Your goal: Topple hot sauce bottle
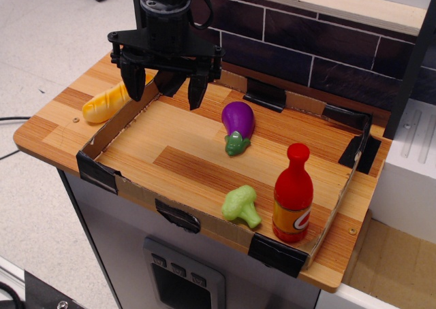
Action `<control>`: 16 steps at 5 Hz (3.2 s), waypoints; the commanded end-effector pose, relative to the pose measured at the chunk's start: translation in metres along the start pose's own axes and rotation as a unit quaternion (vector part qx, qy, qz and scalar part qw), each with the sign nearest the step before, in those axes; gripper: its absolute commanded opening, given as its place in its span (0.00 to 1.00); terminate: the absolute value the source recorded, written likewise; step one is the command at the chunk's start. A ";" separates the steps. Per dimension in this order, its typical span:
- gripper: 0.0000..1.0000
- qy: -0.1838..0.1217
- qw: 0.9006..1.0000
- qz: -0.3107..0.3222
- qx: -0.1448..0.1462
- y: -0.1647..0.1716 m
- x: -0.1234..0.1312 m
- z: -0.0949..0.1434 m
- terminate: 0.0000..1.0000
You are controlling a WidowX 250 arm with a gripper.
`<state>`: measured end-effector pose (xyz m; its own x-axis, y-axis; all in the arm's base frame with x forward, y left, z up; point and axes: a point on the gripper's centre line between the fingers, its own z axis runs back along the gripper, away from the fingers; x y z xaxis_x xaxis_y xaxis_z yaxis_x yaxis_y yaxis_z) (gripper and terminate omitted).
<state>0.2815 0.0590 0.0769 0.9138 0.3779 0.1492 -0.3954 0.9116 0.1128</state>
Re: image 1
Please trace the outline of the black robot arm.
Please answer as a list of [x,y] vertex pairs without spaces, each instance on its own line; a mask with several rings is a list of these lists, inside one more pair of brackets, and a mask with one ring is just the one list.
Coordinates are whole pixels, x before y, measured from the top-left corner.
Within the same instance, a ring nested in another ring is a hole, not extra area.
[[[212,5],[210,0],[204,2]],[[225,54],[221,46],[196,34],[208,28],[213,17],[197,25],[191,0],[134,0],[134,7],[137,28],[108,34],[111,61],[120,69],[129,96],[141,100],[146,70],[154,69],[161,94],[174,96],[188,80],[189,108],[199,108],[208,84],[221,77]]]

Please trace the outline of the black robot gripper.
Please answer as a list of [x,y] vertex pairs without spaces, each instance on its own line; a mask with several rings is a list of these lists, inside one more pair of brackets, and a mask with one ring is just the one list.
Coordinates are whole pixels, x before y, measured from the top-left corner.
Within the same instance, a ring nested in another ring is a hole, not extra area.
[[134,0],[138,27],[108,34],[112,62],[121,70],[128,95],[140,101],[146,84],[145,69],[156,69],[166,79],[189,79],[189,109],[201,106],[208,82],[221,77],[221,46],[197,35],[202,25],[193,21],[192,0]]

